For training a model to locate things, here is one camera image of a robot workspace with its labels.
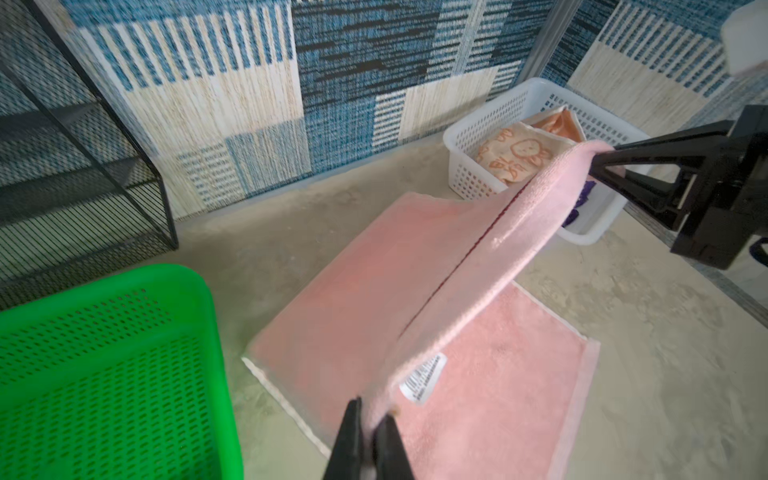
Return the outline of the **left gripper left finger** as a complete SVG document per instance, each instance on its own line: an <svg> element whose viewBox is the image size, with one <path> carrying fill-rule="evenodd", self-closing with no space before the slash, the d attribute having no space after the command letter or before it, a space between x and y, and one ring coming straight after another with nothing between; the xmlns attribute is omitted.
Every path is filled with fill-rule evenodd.
<svg viewBox="0 0 768 480"><path fill-rule="evenodd" d="M329 457L324 480L359 480L364 453L361 427L362 400L347 404L334 446Z"/></svg>

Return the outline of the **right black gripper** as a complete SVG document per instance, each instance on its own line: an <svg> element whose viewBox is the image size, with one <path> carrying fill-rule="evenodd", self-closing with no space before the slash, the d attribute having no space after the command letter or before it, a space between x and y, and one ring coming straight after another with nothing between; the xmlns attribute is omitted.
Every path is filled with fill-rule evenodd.
<svg viewBox="0 0 768 480"><path fill-rule="evenodd" d="M673 182L614 166L684 165ZM726 270L743 249L767 265L767 107L596 154L590 175L669 230L675 255Z"/></svg>

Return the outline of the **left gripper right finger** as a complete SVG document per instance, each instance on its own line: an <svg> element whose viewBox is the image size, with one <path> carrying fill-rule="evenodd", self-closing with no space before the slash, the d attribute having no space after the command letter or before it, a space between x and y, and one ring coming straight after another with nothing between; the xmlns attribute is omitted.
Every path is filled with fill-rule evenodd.
<svg viewBox="0 0 768 480"><path fill-rule="evenodd" d="M373 460L378 480L414 480L395 418L387 414L374 431Z"/></svg>

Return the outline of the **pink towel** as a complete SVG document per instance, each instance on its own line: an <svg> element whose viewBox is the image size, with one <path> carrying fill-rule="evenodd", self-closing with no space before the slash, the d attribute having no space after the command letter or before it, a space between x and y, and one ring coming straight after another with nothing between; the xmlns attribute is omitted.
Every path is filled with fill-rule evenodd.
<svg viewBox="0 0 768 480"><path fill-rule="evenodd" d="M482 200L403 195L251 340L245 365L328 460L360 397L360 479L377 479L387 414L418 479L562 478L600 346L515 279L607 149L580 143Z"/></svg>

